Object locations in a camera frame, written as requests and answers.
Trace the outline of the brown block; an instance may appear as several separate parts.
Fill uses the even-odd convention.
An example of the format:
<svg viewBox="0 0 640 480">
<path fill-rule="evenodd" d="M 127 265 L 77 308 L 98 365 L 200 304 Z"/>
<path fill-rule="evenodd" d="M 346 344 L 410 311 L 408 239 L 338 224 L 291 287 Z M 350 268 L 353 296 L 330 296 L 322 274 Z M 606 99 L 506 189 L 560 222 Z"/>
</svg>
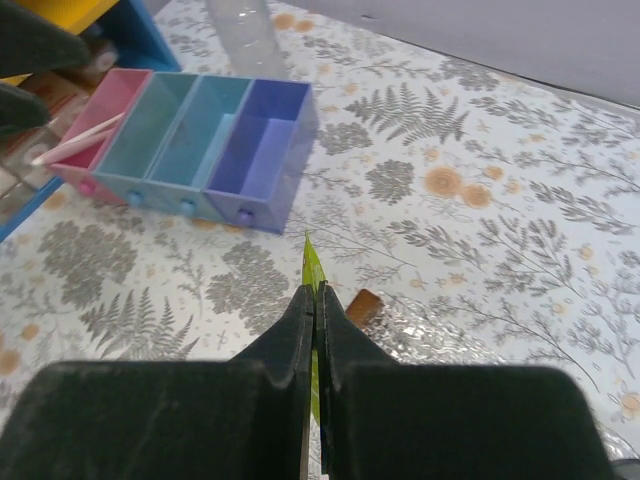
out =
<svg viewBox="0 0 640 480">
<path fill-rule="evenodd" d="M 368 289 L 361 289 L 346 309 L 346 316 L 364 329 L 384 308 L 383 300 Z"/>
</svg>

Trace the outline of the blue pink yellow shelf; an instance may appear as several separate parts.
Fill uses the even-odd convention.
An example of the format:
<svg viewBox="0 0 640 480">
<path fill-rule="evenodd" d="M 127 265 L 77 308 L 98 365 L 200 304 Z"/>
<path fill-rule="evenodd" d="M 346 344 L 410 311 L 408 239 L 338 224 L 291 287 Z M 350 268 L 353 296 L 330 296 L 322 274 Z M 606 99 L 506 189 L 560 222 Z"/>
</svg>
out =
<svg viewBox="0 0 640 480">
<path fill-rule="evenodd" d="M 49 118 L 42 126 L 1 135 L 1 236 L 7 238 L 63 183 L 32 160 L 74 132 L 91 95 L 121 85 L 136 91 L 153 71 L 178 72 L 174 57 L 142 1 L 22 1 L 20 7 L 77 36 L 89 52 L 81 66 L 48 67 L 2 79 Z"/>
</svg>

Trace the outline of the clear plastic water bottle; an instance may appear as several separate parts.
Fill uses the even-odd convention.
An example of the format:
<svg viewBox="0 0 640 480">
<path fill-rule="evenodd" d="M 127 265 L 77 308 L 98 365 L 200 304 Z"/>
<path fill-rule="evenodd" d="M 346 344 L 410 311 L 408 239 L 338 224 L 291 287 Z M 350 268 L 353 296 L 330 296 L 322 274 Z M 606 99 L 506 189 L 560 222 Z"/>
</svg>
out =
<svg viewBox="0 0 640 480">
<path fill-rule="evenodd" d="M 287 67 L 265 1 L 211 0 L 205 4 L 219 42 L 237 75 L 287 78 Z"/>
</svg>

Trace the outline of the purple drawer box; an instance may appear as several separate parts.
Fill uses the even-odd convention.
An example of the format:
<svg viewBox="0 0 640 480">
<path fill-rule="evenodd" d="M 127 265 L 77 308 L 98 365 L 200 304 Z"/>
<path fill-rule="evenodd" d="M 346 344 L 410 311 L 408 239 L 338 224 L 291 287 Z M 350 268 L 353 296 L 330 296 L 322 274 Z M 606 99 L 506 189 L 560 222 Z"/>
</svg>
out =
<svg viewBox="0 0 640 480">
<path fill-rule="evenodd" d="M 281 234 L 318 131 L 309 83 L 256 79 L 203 193 L 231 225 Z"/>
</svg>

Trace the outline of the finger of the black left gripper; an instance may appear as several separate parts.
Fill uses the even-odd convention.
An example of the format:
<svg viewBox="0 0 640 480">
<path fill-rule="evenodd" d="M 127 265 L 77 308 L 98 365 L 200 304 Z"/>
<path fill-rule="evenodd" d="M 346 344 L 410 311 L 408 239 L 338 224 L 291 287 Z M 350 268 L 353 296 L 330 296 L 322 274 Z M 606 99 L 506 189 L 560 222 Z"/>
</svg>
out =
<svg viewBox="0 0 640 480">
<path fill-rule="evenodd" d="M 1 77 L 46 73 L 82 66 L 89 49 L 79 37 L 14 1 L 1 3 Z M 47 124 L 43 100 L 18 87 L 1 84 L 1 133 L 11 135 Z"/>
</svg>

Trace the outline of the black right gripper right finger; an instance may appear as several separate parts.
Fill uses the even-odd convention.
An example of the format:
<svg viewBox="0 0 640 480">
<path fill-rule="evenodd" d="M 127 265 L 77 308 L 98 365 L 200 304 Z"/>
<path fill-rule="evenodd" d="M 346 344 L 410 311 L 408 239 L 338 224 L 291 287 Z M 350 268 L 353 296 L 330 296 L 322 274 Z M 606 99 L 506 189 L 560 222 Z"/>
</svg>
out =
<svg viewBox="0 0 640 480">
<path fill-rule="evenodd" d="M 402 364 L 316 294 L 322 467 L 332 479 L 610 479 L 586 399 L 540 366 Z"/>
</svg>

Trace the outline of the pink toothbrush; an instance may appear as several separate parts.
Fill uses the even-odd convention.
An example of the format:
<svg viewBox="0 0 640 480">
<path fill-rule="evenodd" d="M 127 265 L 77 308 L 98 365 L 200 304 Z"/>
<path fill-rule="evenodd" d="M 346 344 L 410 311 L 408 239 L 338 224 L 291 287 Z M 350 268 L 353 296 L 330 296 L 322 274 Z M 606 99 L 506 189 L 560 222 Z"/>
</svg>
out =
<svg viewBox="0 0 640 480">
<path fill-rule="evenodd" d="M 54 157 L 67 157 L 83 151 L 95 144 L 103 142 L 105 139 L 111 136 L 112 129 L 99 132 L 97 134 L 82 138 L 80 140 L 68 141 L 56 146 L 54 149 L 48 152 L 49 155 Z"/>
<path fill-rule="evenodd" d="M 122 117 L 123 113 L 115 115 L 71 139 L 59 143 L 55 148 L 30 160 L 29 164 L 32 166 L 43 166 L 60 162 L 104 141 L 111 135 L 115 124 Z"/>
</svg>

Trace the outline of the teal drawer box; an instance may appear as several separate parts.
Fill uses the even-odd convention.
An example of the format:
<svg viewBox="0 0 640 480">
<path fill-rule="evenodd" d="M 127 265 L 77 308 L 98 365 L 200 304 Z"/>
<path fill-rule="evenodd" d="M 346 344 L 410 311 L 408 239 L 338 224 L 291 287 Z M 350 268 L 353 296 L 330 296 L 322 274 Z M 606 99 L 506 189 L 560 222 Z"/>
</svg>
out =
<svg viewBox="0 0 640 480">
<path fill-rule="evenodd" d="M 126 204 L 169 210 L 168 202 L 147 182 L 147 175 L 196 80 L 194 74 L 155 72 L 123 116 L 94 176 Z"/>
</svg>

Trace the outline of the pink drawer box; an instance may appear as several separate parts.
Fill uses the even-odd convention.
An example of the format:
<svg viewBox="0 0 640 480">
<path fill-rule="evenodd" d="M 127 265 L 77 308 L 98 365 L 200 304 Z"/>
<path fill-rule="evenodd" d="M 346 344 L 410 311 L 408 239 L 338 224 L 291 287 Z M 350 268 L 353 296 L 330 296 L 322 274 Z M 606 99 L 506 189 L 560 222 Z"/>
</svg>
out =
<svg viewBox="0 0 640 480">
<path fill-rule="evenodd" d="M 110 70 L 61 140 L 67 143 L 84 135 L 81 146 L 50 164 L 49 170 L 87 198 L 122 205 L 124 201 L 97 180 L 94 170 L 151 76 L 148 69 Z"/>
</svg>

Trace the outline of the light blue drawer box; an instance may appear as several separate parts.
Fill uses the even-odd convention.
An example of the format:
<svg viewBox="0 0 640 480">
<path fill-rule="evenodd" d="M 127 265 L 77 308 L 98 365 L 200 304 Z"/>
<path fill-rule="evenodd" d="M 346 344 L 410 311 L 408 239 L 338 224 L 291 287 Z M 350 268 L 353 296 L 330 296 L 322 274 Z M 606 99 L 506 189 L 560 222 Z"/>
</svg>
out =
<svg viewBox="0 0 640 480">
<path fill-rule="evenodd" d="M 242 77 L 196 77 L 145 178 L 162 211 L 211 222 L 223 220 L 204 190 L 251 84 L 251 79 Z"/>
</svg>

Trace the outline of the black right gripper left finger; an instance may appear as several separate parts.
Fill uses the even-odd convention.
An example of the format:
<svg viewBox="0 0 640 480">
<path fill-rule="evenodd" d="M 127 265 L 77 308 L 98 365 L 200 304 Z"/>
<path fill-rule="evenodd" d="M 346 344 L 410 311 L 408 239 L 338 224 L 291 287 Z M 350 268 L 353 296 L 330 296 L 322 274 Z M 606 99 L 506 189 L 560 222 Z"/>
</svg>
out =
<svg viewBox="0 0 640 480">
<path fill-rule="evenodd" d="M 313 299 L 226 361 L 64 361 L 1 435 L 5 479 L 303 479 Z"/>
</svg>

